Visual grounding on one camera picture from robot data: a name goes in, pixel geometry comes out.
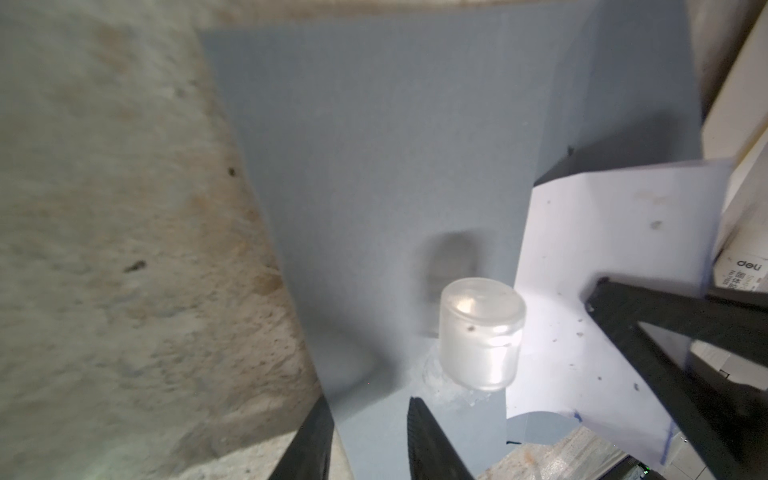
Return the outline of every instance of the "translucent cylindrical container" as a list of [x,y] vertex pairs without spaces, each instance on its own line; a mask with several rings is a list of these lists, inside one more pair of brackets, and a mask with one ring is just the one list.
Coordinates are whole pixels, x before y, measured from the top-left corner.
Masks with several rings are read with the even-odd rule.
[[493,392],[518,371],[525,301],[488,278],[450,283],[440,297],[440,364],[455,382]]

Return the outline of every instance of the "white paper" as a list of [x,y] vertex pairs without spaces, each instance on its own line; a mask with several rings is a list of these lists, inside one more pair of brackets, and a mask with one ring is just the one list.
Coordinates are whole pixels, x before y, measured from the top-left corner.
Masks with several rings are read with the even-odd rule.
[[652,468],[665,464],[674,423],[584,301],[603,276],[700,295],[729,175],[727,162],[685,162],[534,188],[515,281],[528,315],[508,418],[574,416]]

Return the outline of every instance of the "frosted glass jar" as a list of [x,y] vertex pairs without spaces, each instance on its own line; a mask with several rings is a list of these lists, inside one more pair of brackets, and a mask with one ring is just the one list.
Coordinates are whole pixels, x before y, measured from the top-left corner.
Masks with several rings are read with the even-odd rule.
[[440,364],[455,382],[493,392],[518,371],[525,301],[488,278],[463,278],[440,296]]

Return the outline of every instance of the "gray cardboard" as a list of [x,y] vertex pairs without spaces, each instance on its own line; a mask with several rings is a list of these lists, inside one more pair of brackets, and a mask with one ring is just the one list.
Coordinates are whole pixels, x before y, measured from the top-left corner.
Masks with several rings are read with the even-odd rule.
[[[681,5],[545,2],[202,35],[357,479],[408,477],[410,396],[473,474],[508,452],[504,393],[460,389],[436,366],[439,292],[463,276],[514,283],[531,186],[568,142],[659,111],[686,138],[648,163],[697,156]],[[642,15],[605,27],[614,10]],[[625,38],[649,25],[653,48]],[[612,36],[642,58],[599,46]],[[669,42],[682,45],[645,58]],[[652,71],[632,83],[635,62]],[[658,93],[668,82],[683,94]],[[620,153],[596,165],[621,166]]]

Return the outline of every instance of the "gray floor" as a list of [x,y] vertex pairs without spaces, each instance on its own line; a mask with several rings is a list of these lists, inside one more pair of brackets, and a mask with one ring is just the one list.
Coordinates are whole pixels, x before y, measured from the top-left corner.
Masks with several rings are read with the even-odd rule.
[[[705,104],[764,3],[689,1]],[[0,3],[0,477],[266,478],[319,387],[195,31],[395,5]]]

